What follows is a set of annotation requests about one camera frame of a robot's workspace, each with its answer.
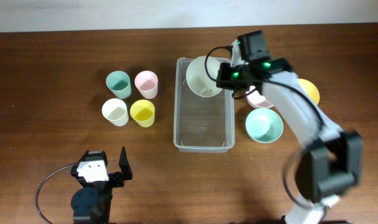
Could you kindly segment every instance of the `cup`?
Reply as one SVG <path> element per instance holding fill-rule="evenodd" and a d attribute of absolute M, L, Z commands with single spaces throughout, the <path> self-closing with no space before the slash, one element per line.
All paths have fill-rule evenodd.
<path fill-rule="evenodd" d="M 205 69 L 206 56 L 200 56 L 190 62 L 187 70 L 187 82 L 190 90 L 202 97 L 212 97 L 222 91 L 221 88 L 216 86 L 216 83 L 211 80 Z M 208 57 L 207 71 L 213 78 L 218 76 L 219 71 L 218 59 Z"/>
<path fill-rule="evenodd" d="M 129 113 L 144 128 L 148 128 L 154 123 L 155 108 L 149 100 L 138 100 L 131 106 Z"/>
<path fill-rule="evenodd" d="M 120 99 L 131 96 L 131 83 L 127 73 L 115 71 L 106 78 L 106 86 Z"/>
<path fill-rule="evenodd" d="M 252 91 L 255 88 L 256 88 L 255 86 L 250 86 L 250 90 L 247 91 L 246 94 L 248 94 L 250 91 Z M 271 102 L 267 101 L 264 96 L 259 94 L 257 90 L 247 96 L 247 102 L 255 109 L 271 108 L 274 106 Z"/>
<path fill-rule="evenodd" d="M 124 126 L 128 122 L 127 105 L 117 98 L 110 99 L 103 104 L 102 115 L 116 126 Z"/>
<path fill-rule="evenodd" d="M 256 109 L 251 111 L 246 118 L 246 131 L 256 142 L 271 143 L 281 137 L 283 121 L 276 112 L 270 109 Z"/>
<path fill-rule="evenodd" d="M 155 98 L 157 95 L 158 85 L 159 80 L 154 72 L 143 71 L 135 77 L 135 86 L 144 98 Z"/>
<path fill-rule="evenodd" d="M 320 101 L 320 94 L 317 87 L 312 82 L 302 78 L 298 79 L 298 83 L 303 91 L 305 91 L 305 93 L 307 93 L 311 100 L 317 105 Z"/>

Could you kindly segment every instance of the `pink cup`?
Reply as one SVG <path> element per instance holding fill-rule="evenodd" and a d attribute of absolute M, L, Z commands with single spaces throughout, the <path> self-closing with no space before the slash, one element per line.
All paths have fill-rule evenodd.
<path fill-rule="evenodd" d="M 255 86 L 251 86 L 250 90 L 247 91 L 246 93 L 249 93 L 253 89 L 255 89 Z M 259 92 L 257 90 L 247 96 L 247 102 L 249 102 L 249 104 L 255 109 L 257 109 L 257 108 L 271 108 L 271 107 L 274 106 L 271 102 L 267 101 L 264 96 L 259 94 Z"/>
<path fill-rule="evenodd" d="M 143 71 L 135 77 L 135 86 L 144 98 L 155 98 L 158 85 L 159 79 L 157 79 L 157 75 L 154 72 Z"/>

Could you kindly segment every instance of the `teal cup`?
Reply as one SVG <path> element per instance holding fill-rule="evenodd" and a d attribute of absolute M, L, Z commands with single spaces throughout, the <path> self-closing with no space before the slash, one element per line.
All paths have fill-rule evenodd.
<path fill-rule="evenodd" d="M 131 96 L 131 83 L 129 76 L 125 72 L 115 71 L 110 73 L 106 78 L 106 86 L 119 99 L 123 100 Z"/>
<path fill-rule="evenodd" d="M 276 112 L 270 109 L 256 109 L 251 111 L 246 118 L 246 131 L 256 142 L 271 143 L 281 137 L 283 121 Z"/>

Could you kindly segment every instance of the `dark wood surface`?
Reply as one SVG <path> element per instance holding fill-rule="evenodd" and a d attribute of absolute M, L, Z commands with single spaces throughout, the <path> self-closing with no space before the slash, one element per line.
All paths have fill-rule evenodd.
<path fill-rule="evenodd" d="M 281 169 L 298 142 L 286 123 L 278 141 L 255 143 L 244 130 L 252 108 L 239 100 L 236 145 L 227 153 L 187 154 L 173 145 L 178 58 L 205 55 L 257 29 L 272 55 L 318 87 L 320 108 L 365 140 L 362 184 L 327 217 L 378 223 L 378 24 L 0 34 L 0 223 L 41 223 L 34 194 L 49 173 L 87 149 L 105 150 L 115 172 L 121 146 L 134 179 L 114 190 L 111 222 L 239 223 L 287 213 Z M 102 104 L 114 97 L 105 78 L 114 70 L 131 80 L 141 70 L 159 76 L 151 128 L 132 119 L 119 128 L 103 118 Z M 132 92 L 129 106 L 141 98 Z M 79 188 L 68 171 L 50 179 L 40 194 L 44 214 L 71 223 Z"/>

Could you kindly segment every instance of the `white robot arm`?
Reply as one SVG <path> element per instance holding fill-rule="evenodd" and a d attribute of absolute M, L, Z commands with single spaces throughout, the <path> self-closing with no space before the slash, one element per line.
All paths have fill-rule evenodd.
<path fill-rule="evenodd" d="M 221 64 L 217 79 L 208 74 L 206 66 L 208 57 L 216 49 L 227 49 L 231 53 L 231 63 Z M 284 58 L 270 59 L 260 30 L 240 35 L 232 45 L 211 50 L 205 67 L 217 87 L 234 90 L 234 95 L 238 90 L 248 91 L 255 85 L 278 109 L 302 148 L 284 165 L 283 183 L 295 205 L 282 221 L 319 223 L 326 210 L 339 202 L 339 196 L 359 182 L 363 145 L 360 135 L 345 133 L 311 101 Z M 335 160 L 329 158 L 329 151 L 336 156 Z M 287 187 L 286 176 L 297 159 L 300 163 L 295 181 L 300 195 L 295 198 Z"/>

